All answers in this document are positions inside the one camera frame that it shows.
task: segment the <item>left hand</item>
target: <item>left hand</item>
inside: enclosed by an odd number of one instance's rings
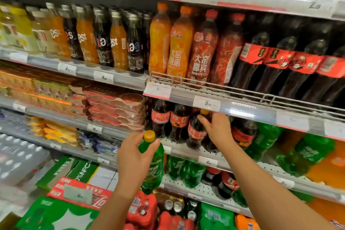
[[[116,163],[119,181],[116,186],[116,191],[123,197],[131,199],[135,197],[149,171],[153,155],[160,144],[160,140],[156,139],[142,154],[138,150],[138,146],[143,136],[144,133],[130,133],[123,140],[117,152]]]

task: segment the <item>sprite bottle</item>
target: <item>sprite bottle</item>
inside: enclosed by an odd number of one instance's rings
[[[334,150],[334,140],[319,135],[306,134],[286,156],[278,156],[277,162],[287,173],[303,176],[316,163]]]
[[[238,189],[237,191],[235,191],[235,192],[233,193],[233,199],[234,199],[234,201],[235,201],[237,204],[239,204],[240,206],[245,207],[245,208],[248,207],[247,201],[246,201],[246,199],[244,198],[241,189]]]
[[[144,139],[141,141],[138,149],[140,153],[144,153],[149,145],[156,139],[156,135],[152,130],[146,131]],[[153,155],[149,171],[142,183],[142,191],[145,194],[151,193],[152,190],[158,187],[163,178],[163,162],[164,162],[164,148],[160,144],[157,151]]]
[[[186,160],[181,168],[181,180],[187,187],[195,188],[200,184],[205,169],[203,164]]]
[[[172,180],[176,180],[180,176],[180,170],[184,161],[182,158],[168,156],[166,172]]]
[[[244,150],[255,162],[259,162],[267,149],[269,149],[280,136],[283,128],[275,125],[258,123],[257,136],[249,147]]]

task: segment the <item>orange soda bottle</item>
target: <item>orange soda bottle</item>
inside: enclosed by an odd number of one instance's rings
[[[85,8],[77,6],[77,33],[81,51],[84,55],[84,61],[99,64],[98,53],[96,49],[95,36],[93,34],[92,21],[86,13]]]
[[[63,29],[63,18],[59,16],[53,3],[46,3],[46,6],[50,12],[50,34],[59,46],[58,54],[66,58],[72,58],[65,30]]]
[[[122,24],[121,14],[116,10],[111,11],[110,44],[114,68],[128,71],[127,33]]]
[[[171,21],[167,15],[168,6],[159,2],[158,13],[150,25],[149,72],[166,74],[169,60]]]
[[[187,74],[189,54],[193,43],[194,28],[190,19],[192,9],[181,6],[181,16],[176,20],[170,33],[170,57],[167,74],[185,77]]]

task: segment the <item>supermarket shelf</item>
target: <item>supermarket shelf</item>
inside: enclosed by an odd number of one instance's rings
[[[149,83],[171,88],[166,97],[169,101],[345,141],[343,109],[211,83],[191,85],[195,81],[162,76],[151,73]],[[152,97],[159,97],[150,92]]]
[[[162,139],[161,142],[164,145],[166,154],[187,158],[210,167],[216,167],[231,172],[229,164],[221,153],[210,153],[202,146],[199,150],[193,150],[188,148],[186,144],[176,144],[168,139]],[[345,204],[345,190],[312,182],[305,176],[299,178],[291,176],[279,166],[262,162],[258,164],[288,189],[326,199],[331,202]]]
[[[38,107],[30,106],[22,102],[16,101],[10,97],[0,96],[0,107],[12,109],[33,116],[38,116],[40,118],[51,120],[64,125],[69,125],[71,127],[88,130],[91,132],[97,133],[99,131],[99,134],[112,136],[120,140],[125,139],[129,134],[129,132],[125,130],[97,125],[94,124],[92,121],[81,121],[78,119],[74,119],[72,116],[69,115],[59,114],[54,111],[49,111]]]
[[[147,78],[146,75],[96,64],[86,65],[82,61],[50,54],[28,54],[13,47],[0,46],[0,59],[140,91],[144,90]]]
[[[221,200],[212,191],[212,187],[205,184],[200,184],[194,189],[186,187],[181,180],[171,180],[168,175],[163,176],[160,188],[179,193],[183,196],[209,203],[211,205],[233,211],[238,214],[253,218],[249,208],[239,206],[233,199]]]
[[[75,157],[84,158],[96,163],[102,163],[109,167],[116,167],[116,158],[106,155],[95,154],[92,150],[81,150],[68,144],[61,144],[54,140],[47,140],[42,137],[34,136],[24,130],[25,125],[9,123],[7,120],[0,119],[0,133],[18,137],[20,139],[32,142],[45,148],[55,149]]]

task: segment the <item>hand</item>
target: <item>hand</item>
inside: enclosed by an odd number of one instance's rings
[[[212,123],[204,116],[198,115],[199,121],[204,125],[210,140],[222,151],[223,146],[230,142],[235,142],[231,135],[230,121],[225,114],[213,113]]]
[[[143,183],[157,151],[160,140],[156,139],[142,154],[138,145],[142,141],[144,133],[133,132],[122,142],[117,152],[117,171],[119,182],[116,190],[120,195],[127,198],[134,198]]]

